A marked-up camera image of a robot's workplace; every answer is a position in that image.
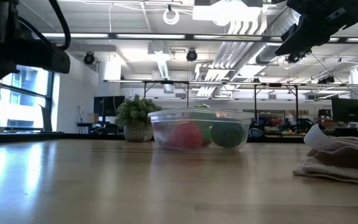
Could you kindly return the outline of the clear plastic tupperware container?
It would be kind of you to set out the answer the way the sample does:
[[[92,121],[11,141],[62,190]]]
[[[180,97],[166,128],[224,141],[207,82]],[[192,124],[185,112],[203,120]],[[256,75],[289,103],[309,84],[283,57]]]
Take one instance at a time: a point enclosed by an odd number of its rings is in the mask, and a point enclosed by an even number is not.
[[[176,108],[176,109],[169,109],[169,110],[149,113],[150,121],[152,123],[154,140],[156,141],[159,147],[163,149],[171,149],[171,150],[178,150],[178,151],[198,151],[207,148],[240,149],[247,142],[250,125],[252,119],[254,118],[253,113],[211,108],[210,112],[215,112],[217,116],[216,120],[213,121],[213,123],[224,119],[230,119],[233,120],[234,122],[242,123],[244,125],[246,131],[246,140],[240,146],[236,148],[223,148],[217,146],[213,141],[208,146],[201,146],[196,149],[184,149],[180,147],[171,146],[169,139],[174,127],[180,123],[190,122],[188,113],[193,110],[194,107]]]

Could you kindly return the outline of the artificial green potted plant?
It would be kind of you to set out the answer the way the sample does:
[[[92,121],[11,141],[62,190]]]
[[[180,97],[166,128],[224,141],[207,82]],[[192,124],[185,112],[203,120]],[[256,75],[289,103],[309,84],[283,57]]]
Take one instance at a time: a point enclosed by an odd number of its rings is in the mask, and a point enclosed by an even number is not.
[[[124,137],[129,142],[148,142],[152,139],[152,123],[149,113],[161,111],[162,108],[151,99],[139,95],[125,99],[117,109],[115,123],[124,128]]]

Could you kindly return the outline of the folded beige cloth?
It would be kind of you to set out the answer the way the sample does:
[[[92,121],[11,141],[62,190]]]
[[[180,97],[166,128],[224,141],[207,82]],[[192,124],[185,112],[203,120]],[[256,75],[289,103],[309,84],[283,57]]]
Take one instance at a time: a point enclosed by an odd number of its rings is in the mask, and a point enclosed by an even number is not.
[[[311,149],[294,175],[358,184],[358,137],[330,138],[315,124],[304,143]]]

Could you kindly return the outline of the black aluminium table frame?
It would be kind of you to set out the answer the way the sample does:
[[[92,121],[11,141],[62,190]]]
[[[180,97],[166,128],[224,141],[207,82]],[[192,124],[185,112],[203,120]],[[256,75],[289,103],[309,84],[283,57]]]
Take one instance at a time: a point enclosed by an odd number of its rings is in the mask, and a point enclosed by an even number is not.
[[[82,140],[112,140],[123,141],[124,135],[114,134],[62,134],[62,133],[8,133],[0,134],[0,144],[27,141],[46,141],[56,139],[82,139]],[[257,143],[294,143],[303,144],[303,136],[266,136],[260,138],[248,138],[247,142]]]

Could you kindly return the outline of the black overhead rig frame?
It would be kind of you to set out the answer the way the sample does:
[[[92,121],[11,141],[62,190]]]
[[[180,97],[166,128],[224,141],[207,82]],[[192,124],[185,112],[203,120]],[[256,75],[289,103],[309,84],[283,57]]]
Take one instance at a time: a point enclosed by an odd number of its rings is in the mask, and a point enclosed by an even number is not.
[[[197,81],[179,81],[179,80],[144,80],[142,81],[142,83],[144,83],[144,88],[146,88],[148,83],[159,83],[162,85],[168,84],[168,85],[174,85],[174,84],[185,84],[187,85],[187,91],[190,89],[190,85],[216,85],[216,86],[220,86],[220,85],[239,85],[239,86],[244,86],[244,85],[250,85],[252,87],[254,87],[254,89],[256,90],[257,86],[268,86],[270,88],[278,88],[278,87],[284,87],[284,86],[293,86],[295,89],[295,92],[293,93],[293,95],[295,96],[295,102],[296,102],[296,107],[298,107],[298,103],[299,103],[299,97],[298,97],[298,86],[299,84],[293,84],[293,83],[256,83],[256,82],[197,82]]]

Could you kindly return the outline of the black ceiling device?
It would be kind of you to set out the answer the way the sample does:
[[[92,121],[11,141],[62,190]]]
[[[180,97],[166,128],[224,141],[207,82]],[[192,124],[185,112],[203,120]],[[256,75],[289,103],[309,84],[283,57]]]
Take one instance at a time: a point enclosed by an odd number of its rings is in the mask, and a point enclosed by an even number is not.
[[[311,51],[301,51],[301,52],[293,52],[290,53],[287,57],[286,57],[286,61],[288,63],[298,63],[300,60],[302,60],[303,58],[305,58],[307,55],[309,55],[311,53]]]

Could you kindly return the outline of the large red toy tomato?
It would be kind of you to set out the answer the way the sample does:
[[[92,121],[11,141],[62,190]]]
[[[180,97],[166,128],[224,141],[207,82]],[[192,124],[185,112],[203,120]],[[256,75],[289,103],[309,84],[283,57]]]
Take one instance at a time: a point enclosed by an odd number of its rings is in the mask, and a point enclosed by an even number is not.
[[[203,134],[195,123],[180,123],[174,127],[169,140],[173,147],[196,149],[202,146]]]

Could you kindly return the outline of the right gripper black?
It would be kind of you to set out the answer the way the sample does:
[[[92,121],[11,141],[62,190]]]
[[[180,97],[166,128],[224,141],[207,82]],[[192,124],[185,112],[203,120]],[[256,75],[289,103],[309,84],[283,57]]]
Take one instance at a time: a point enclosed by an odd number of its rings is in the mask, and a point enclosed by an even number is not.
[[[297,54],[326,42],[340,29],[358,23],[358,0],[287,0],[287,6],[300,14],[282,36],[277,56]]]

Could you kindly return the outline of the large office window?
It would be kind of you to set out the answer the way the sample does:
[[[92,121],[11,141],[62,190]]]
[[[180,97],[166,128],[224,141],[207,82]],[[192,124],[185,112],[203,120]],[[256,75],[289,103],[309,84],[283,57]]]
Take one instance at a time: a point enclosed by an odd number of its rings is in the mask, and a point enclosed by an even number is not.
[[[0,131],[41,130],[42,109],[52,99],[53,73],[41,68],[17,66],[0,80]]]

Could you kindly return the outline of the black computer monitor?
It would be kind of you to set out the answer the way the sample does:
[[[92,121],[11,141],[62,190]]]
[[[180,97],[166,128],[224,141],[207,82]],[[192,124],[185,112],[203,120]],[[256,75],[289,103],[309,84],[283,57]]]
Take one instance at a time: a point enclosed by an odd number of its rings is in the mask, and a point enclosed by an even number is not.
[[[332,98],[331,104],[335,122],[358,122],[358,100]]]
[[[93,112],[100,116],[117,116],[118,107],[124,102],[125,96],[94,97]]]

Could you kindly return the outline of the striped green toy watermelon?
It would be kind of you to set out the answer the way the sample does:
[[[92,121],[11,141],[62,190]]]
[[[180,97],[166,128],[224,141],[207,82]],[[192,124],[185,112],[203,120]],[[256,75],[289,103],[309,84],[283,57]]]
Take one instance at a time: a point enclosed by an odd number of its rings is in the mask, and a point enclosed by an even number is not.
[[[224,119],[213,123],[211,139],[219,147],[236,148],[246,140],[246,131],[242,123]]]

